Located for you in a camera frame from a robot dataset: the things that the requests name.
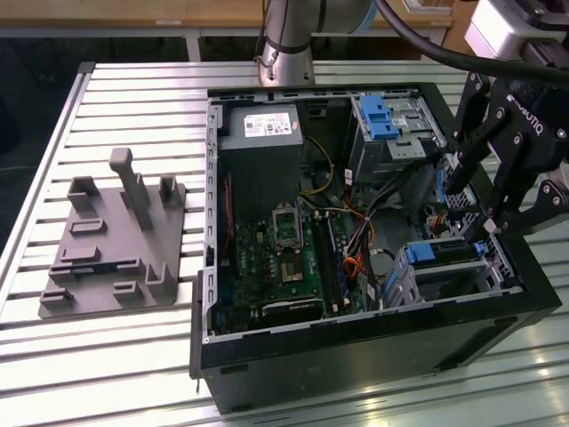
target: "ram slot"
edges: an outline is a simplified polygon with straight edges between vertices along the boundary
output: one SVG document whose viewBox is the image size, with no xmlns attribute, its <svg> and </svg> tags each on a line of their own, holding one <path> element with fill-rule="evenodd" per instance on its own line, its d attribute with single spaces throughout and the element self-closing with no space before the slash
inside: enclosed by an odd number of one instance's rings
<svg viewBox="0 0 569 427">
<path fill-rule="evenodd" d="M 335 266 L 336 274 L 336 284 L 340 289 L 341 295 L 341 306 L 349 304 L 349 290 L 348 282 L 346 281 L 346 275 L 344 274 L 344 263 L 341 258 L 340 248 L 336 245 L 336 239 L 334 236 L 334 230 L 332 226 L 332 220 L 329 216 L 325 218 L 326 227 L 328 228 L 329 242 L 332 250 L 332 261 Z"/>
<path fill-rule="evenodd" d="M 343 298 L 338 284 L 335 266 L 333 241 L 330 240 L 328 218 L 315 218 L 312 221 L 312 236 L 314 238 L 315 254 L 318 271 L 322 281 L 326 306 L 331 313 L 337 313 L 343 307 Z"/>
</svg>

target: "gray plastic stand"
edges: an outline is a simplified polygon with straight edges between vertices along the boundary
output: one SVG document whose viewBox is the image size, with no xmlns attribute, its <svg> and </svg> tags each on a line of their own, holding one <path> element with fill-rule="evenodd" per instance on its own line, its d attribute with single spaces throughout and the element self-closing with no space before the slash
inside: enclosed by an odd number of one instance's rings
<svg viewBox="0 0 569 427">
<path fill-rule="evenodd" d="M 97 189 L 90 176 L 71 182 L 73 207 L 40 298 L 41 318 L 176 301 L 186 190 L 173 176 L 147 188 L 131 163 L 129 149 L 113 149 L 109 165 L 124 190 Z"/>
</svg>

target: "aluminum table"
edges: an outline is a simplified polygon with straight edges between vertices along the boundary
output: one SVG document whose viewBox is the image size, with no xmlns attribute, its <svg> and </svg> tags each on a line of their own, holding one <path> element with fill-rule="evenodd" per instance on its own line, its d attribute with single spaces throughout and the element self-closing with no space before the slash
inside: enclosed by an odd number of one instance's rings
<svg viewBox="0 0 569 427">
<path fill-rule="evenodd" d="M 1 426 L 569 423 L 567 224 L 528 238 L 565 306 L 473 365 L 220 416 L 205 384 L 198 390 L 188 377 L 191 287 L 203 264 L 206 89 L 256 85 L 256 68 L 203 62 L 80 71 L 0 260 Z M 316 76 L 327 85 L 434 82 L 455 111 L 466 74 L 425 61 L 318 62 Z M 100 188 L 119 185 L 107 163 L 119 146 L 132 150 L 132 167 L 147 184 L 175 173 L 188 189 L 178 301 L 134 314 L 42 320 L 38 297 L 70 208 L 70 180 L 90 174 Z"/>
</svg>

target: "black hose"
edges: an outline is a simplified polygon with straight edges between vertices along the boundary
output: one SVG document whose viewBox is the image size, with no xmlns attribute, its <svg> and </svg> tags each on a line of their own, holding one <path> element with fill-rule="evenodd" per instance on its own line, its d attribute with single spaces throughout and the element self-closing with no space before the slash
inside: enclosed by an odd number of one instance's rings
<svg viewBox="0 0 569 427">
<path fill-rule="evenodd" d="M 268 3 L 265 4 L 265 0 L 262 0 L 261 7 L 263 8 L 263 22 L 260 26 L 259 36 L 257 37 L 257 43 L 255 43 L 255 52 L 254 55 L 257 56 L 259 54 L 259 43 L 260 40 L 265 36 L 265 27 L 267 26 L 267 12 L 270 7 L 271 0 L 268 0 Z"/>
<path fill-rule="evenodd" d="M 569 87 L 569 72 L 538 65 L 488 60 L 464 53 L 458 53 L 437 46 L 418 35 L 399 18 L 387 0 L 375 0 L 375 5 L 385 21 L 404 40 L 419 49 L 421 53 L 449 67 L 472 71 L 487 76 L 506 77 L 515 80 L 530 80 L 543 85 Z"/>
<path fill-rule="evenodd" d="M 381 249 L 380 251 L 378 251 L 378 254 L 385 254 L 387 255 L 389 258 L 391 258 L 393 261 L 395 260 L 395 254 L 393 254 L 390 250 L 388 249 Z"/>
</svg>

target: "yellow wire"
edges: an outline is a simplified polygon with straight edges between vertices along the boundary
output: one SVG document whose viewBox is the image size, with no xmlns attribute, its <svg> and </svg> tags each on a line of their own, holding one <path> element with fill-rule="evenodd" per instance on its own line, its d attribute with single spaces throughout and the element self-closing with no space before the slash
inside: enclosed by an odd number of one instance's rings
<svg viewBox="0 0 569 427">
<path fill-rule="evenodd" d="M 316 206 L 312 205 L 306 198 L 299 197 L 299 200 L 302 203 L 306 203 L 308 206 L 310 206 L 315 211 L 338 211 L 338 212 L 344 212 L 344 213 L 349 214 L 349 209 L 342 209 L 341 207 L 316 207 Z"/>
<path fill-rule="evenodd" d="M 320 142 L 318 142 L 317 140 L 312 138 L 310 135 L 304 135 L 304 136 L 306 136 L 309 140 L 311 140 L 314 143 L 314 145 L 316 145 L 318 147 L 318 149 L 320 149 L 320 151 L 322 151 L 322 154 L 324 154 L 326 157 L 326 160 L 328 160 L 328 165 L 330 165 L 330 177 L 328 178 L 328 182 L 325 185 L 323 185 L 319 189 L 306 189 L 304 191 L 301 191 L 301 194 L 303 196 L 311 196 L 313 194 L 321 193 L 322 191 L 324 191 L 325 189 L 330 187 L 330 184 L 332 184 L 332 180 L 334 178 L 334 164 L 332 163 L 330 156 L 328 156 L 328 153 L 326 153 L 326 150 L 324 149 L 324 147 L 322 147 L 322 145 L 320 145 Z"/>
</svg>

